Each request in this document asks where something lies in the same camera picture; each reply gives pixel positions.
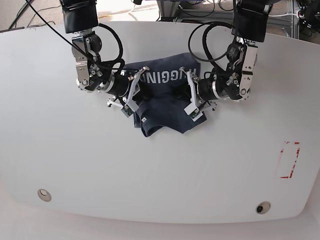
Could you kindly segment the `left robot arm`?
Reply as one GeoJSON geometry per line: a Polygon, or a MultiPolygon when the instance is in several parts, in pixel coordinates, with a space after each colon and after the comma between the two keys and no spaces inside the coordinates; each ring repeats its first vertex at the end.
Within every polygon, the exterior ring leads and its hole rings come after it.
{"type": "Polygon", "coordinates": [[[207,109],[205,105],[216,108],[215,100],[240,102],[249,97],[257,60],[256,43],[265,40],[267,21],[274,3],[273,0],[235,0],[232,24],[222,21],[204,23],[202,47],[206,57],[196,59],[211,63],[212,70],[200,79],[180,68],[187,78],[191,94],[190,104],[184,111],[194,122],[207,109]],[[227,50],[219,57],[212,56],[207,43],[209,32],[216,27],[228,28],[233,35],[227,50]]]}

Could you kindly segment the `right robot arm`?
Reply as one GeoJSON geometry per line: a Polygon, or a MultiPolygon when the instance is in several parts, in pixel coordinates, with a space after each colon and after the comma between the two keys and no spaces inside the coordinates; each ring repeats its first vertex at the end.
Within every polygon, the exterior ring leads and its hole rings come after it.
{"type": "Polygon", "coordinates": [[[62,0],[60,4],[65,32],[74,34],[71,46],[78,88],[88,93],[110,94],[112,97],[107,100],[107,106],[117,106],[130,117],[139,109],[134,95],[140,91],[141,75],[149,68],[125,68],[121,39],[111,27],[99,22],[95,0],[62,0]],[[102,61],[102,40],[95,33],[95,27],[108,30],[115,38],[119,49],[115,59],[102,61]]]}

